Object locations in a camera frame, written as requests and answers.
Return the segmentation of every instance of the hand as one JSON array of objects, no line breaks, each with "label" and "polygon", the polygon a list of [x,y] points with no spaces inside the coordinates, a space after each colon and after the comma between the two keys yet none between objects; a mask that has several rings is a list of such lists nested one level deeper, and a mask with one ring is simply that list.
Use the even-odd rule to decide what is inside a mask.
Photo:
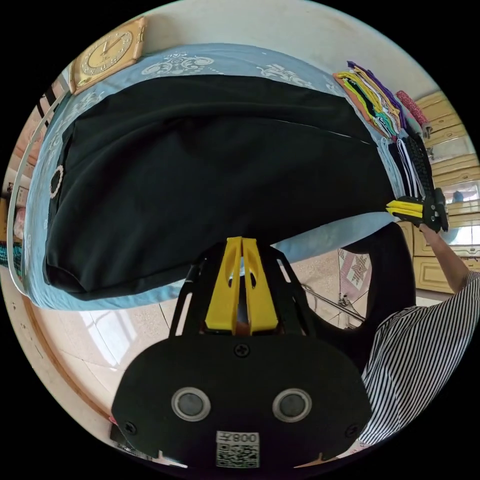
[{"label": "hand", "polygon": [[418,229],[423,233],[423,236],[425,237],[426,242],[430,246],[434,245],[441,238],[438,233],[436,233],[430,227],[426,226],[424,223],[421,223]]}]

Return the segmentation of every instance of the blue bedsheet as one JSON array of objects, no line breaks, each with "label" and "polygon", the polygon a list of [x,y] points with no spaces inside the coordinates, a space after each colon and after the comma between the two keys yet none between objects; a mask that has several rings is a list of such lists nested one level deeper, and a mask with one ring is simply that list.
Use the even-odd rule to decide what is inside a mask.
[{"label": "blue bedsheet", "polygon": [[[26,206],[23,284],[25,292],[37,306],[74,311],[127,309],[178,297],[182,281],[137,295],[81,301],[47,285],[42,271],[50,203],[49,185],[59,158],[62,133],[80,114],[108,95],[144,80],[177,75],[265,77],[345,97],[343,90],[330,74],[304,61],[264,48],[218,43],[184,45],[148,55],[137,64],[115,73],[77,96],[67,95],[58,106],[45,135],[33,171]],[[367,124],[365,126],[380,147],[380,135]],[[395,165],[382,156],[381,150],[379,154],[395,196],[398,196],[398,171]],[[359,215],[324,225],[281,241],[275,246],[285,253],[290,262],[297,262],[344,247],[392,221],[395,221],[394,217],[387,212]]]}]

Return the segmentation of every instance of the gold clock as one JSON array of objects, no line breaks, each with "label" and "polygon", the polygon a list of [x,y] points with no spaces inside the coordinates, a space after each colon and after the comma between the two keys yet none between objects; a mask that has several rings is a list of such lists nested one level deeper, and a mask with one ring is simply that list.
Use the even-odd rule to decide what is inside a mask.
[{"label": "gold clock", "polygon": [[100,80],[133,65],[142,54],[145,17],[125,23],[88,47],[70,65],[69,86],[77,95]]}]

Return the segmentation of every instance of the box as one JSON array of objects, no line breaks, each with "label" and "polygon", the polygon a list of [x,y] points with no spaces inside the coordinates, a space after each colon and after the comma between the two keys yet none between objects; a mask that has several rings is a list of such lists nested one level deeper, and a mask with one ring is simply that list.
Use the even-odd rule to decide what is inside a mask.
[{"label": "box", "polygon": [[[7,241],[7,220],[9,218],[9,206],[5,198],[0,198],[0,242]],[[13,236],[13,241],[17,243],[22,243],[22,241]]]}]

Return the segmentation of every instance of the lens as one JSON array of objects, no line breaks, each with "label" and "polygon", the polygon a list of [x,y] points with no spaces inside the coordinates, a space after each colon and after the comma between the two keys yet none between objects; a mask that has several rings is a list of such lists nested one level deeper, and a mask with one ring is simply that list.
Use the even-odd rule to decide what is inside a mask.
[{"label": "lens", "polygon": [[207,395],[194,387],[181,388],[171,398],[175,414],[187,422],[199,422],[208,416],[211,405]]},{"label": "lens", "polygon": [[279,393],[273,401],[273,414],[286,423],[303,420],[312,409],[310,395],[298,388],[289,388]]}]

